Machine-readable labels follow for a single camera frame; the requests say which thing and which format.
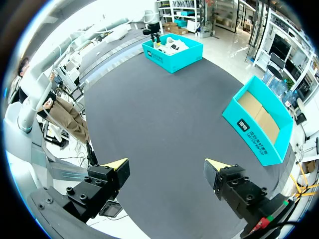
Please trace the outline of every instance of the beige pants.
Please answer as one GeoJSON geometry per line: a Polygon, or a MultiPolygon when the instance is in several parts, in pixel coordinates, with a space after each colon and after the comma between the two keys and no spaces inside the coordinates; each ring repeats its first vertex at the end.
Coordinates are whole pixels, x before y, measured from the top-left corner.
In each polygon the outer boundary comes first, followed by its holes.
{"type": "MultiPolygon", "coordinates": [[[[70,103],[66,102],[61,97],[56,97],[56,100],[54,101],[49,114],[60,125],[68,130],[71,135],[73,135],[82,143],[85,143],[85,141],[90,141],[86,121],[82,119],[82,117],[70,103]]],[[[50,117],[46,117],[46,119],[55,125],[50,117]]]]}

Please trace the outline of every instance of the computer monitor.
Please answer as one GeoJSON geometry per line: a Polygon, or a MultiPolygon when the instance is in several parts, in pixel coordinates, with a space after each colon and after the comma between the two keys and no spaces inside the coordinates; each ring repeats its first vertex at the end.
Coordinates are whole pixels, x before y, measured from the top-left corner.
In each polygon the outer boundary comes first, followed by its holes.
{"type": "Polygon", "coordinates": [[[279,35],[275,35],[273,44],[270,48],[269,54],[275,53],[284,61],[286,60],[287,55],[289,54],[291,45],[286,42],[282,37],[279,35]]]}

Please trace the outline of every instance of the white cabinet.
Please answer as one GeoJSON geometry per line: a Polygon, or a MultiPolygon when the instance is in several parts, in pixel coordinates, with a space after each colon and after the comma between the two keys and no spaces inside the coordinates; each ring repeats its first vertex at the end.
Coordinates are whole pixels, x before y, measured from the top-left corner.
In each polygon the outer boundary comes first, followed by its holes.
{"type": "Polygon", "coordinates": [[[306,121],[302,123],[306,137],[310,137],[319,130],[319,93],[305,106],[306,121]]]}

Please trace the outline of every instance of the storage rack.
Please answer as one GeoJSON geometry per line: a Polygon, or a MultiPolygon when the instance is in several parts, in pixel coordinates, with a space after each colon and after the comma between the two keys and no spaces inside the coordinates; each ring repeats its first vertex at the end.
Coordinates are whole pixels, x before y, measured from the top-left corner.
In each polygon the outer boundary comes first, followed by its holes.
{"type": "Polygon", "coordinates": [[[195,22],[195,28],[187,28],[188,31],[190,32],[194,32],[195,30],[199,27],[200,23],[199,23],[199,14],[197,13],[198,7],[197,6],[197,1],[196,0],[190,0],[194,2],[194,7],[182,7],[182,6],[174,6],[174,1],[176,0],[158,0],[157,2],[163,2],[163,3],[169,3],[169,6],[167,7],[161,7],[159,5],[159,15],[164,17],[166,19],[166,21],[175,21],[175,18],[182,18],[183,20],[189,20],[192,19],[195,22]],[[176,15],[176,11],[177,10],[193,10],[195,13],[195,16],[183,16],[183,15],[176,15]]]}
{"type": "MultiPolygon", "coordinates": [[[[300,71],[300,76],[296,80],[290,74],[290,72],[286,68],[284,68],[284,74],[287,75],[294,82],[294,85],[291,87],[291,90],[295,90],[307,74],[314,80],[313,83],[315,85],[313,85],[313,89],[311,89],[314,92],[319,85],[318,80],[315,77],[315,72],[312,72],[310,69],[311,63],[314,61],[315,56],[314,47],[312,46],[310,41],[306,39],[306,36],[303,34],[302,31],[299,32],[298,30],[296,30],[286,19],[276,14],[271,9],[269,9],[264,37],[261,41],[260,48],[257,52],[253,66],[257,65],[262,70],[267,70],[267,64],[270,59],[268,51],[272,46],[270,36],[271,34],[273,34],[273,32],[274,35],[278,34],[280,37],[287,39],[291,43],[291,49],[295,47],[297,50],[302,51],[306,56],[307,63],[303,66],[303,68],[296,66],[297,69],[300,71]]],[[[306,102],[310,96],[306,97],[304,99],[304,102],[306,102]]]]}

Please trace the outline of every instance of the person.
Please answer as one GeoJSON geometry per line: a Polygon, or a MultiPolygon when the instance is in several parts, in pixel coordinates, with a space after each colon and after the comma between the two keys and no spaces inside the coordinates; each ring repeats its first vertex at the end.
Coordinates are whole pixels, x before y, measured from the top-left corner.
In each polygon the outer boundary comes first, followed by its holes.
{"type": "MultiPolygon", "coordinates": [[[[18,67],[18,75],[23,77],[27,69],[29,68],[29,58],[25,57],[21,60],[18,67]]],[[[51,73],[49,80],[53,81],[55,75],[51,73]]],[[[26,93],[19,87],[19,101],[23,101],[27,98],[26,93]]],[[[71,135],[73,135],[77,140],[82,143],[88,143],[90,141],[90,136],[88,132],[88,127],[86,121],[82,119],[79,113],[74,109],[74,107],[63,100],[61,97],[56,96],[51,91],[43,102],[43,106],[38,109],[38,115],[44,119],[47,119],[52,124],[56,123],[48,117],[45,109],[49,115],[58,122],[62,127],[64,127],[71,135]]]]}

